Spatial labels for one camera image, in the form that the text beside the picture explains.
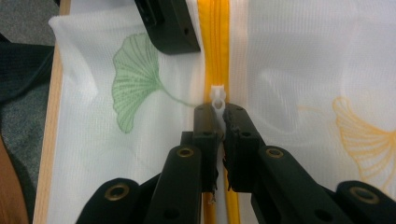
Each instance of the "zipper teeth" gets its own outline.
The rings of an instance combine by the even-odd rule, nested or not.
[[[205,96],[206,103],[210,102],[212,86],[224,85],[229,96],[229,1],[232,0],[197,0],[200,16],[201,35],[205,50]],[[229,223],[239,224],[239,206],[236,193],[225,190],[227,217]],[[216,208],[208,204],[211,195],[204,193],[205,224],[216,223]]]
[[[203,32],[206,81],[205,101],[212,85],[224,85],[228,91],[229,0],[199,0]]]

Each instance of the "green ginkgo leaf print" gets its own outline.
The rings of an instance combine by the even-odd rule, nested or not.
[[[192,106],[172,96],[161,83],[158,51],[147,34],[128,36],[114,56],[113,63],[116,68],[113,107],[117,113],[117,123],[124,133],[132,130],[137,109],[155,91],[163,91],[183,105]]]

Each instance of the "black bracket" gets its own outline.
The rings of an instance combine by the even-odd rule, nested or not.
[[[165,54],[200,51],[186,0],[134,0],[152,44]]]
[[[395,223],[396,202],[379,189],[360,181],[325,189],[286,149],[266,146],[244,108],[227,104],[223,118],[229,189],[251,193],[259,223]],[[201,193],[216,187],[222,137],[212,106],[197,106],[193,132],[182,133],[159,175],[140,186],[106,182],[77,223],[200,223]]]

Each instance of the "wooden surface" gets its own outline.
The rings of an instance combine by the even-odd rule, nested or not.
[[[60,15],[68,15],[71,0],[62,0]],[[43,149],[41,153],[40,173],[38,176],[37,195],[35,199],[34,223],[47,223],[50,201],[50,184],[52,178],[53,156],[55,152],[56,131],[58,125],[59,105],[62,88],[62,61],[59,48],[55,45],[52,64],[52,75],[49,87],[46,127],[44,131]]]

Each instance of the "white zipper slider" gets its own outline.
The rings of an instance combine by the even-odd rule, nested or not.
[[[224,90],[224,85],[212,86],[210,92],[210,99],[212,100],[212,107],[216,112],[216,117],[218,119],[218,124],[223,131],[223,139],[225,138],[225,121],[223,119],[224,109],[225,109],[225,97],[227,94]]]

